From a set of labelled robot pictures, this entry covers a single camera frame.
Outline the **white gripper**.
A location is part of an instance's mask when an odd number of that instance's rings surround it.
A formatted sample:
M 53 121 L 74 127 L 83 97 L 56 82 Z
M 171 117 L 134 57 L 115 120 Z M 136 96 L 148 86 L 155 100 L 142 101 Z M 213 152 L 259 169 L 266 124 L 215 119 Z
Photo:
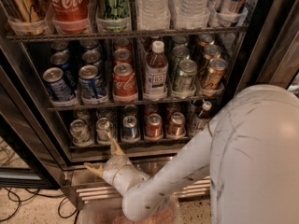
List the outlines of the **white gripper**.
M 110 152 L 113 157 L 105 165 L 103 163 L 85 162 L 84 166 L 94 175 L 103 177 L 121 196 L 124 196 L 131 187 L 150 178 L 148 174 L 138 171 L 130 160 L 123 155 L 124 152 L 116 139 L 110 145 Z

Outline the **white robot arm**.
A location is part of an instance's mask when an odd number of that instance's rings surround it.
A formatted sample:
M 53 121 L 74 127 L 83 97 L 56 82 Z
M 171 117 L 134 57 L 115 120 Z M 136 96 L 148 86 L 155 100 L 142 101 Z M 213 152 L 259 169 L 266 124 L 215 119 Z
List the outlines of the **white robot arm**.
M 299 99 L 278 86 L 242 90 L 155 176 L 136 170 L 118 144 L 111 152 L 86 167 L 119 192 L 132 221 L 209 177 L 212 224 L 299 224 Z

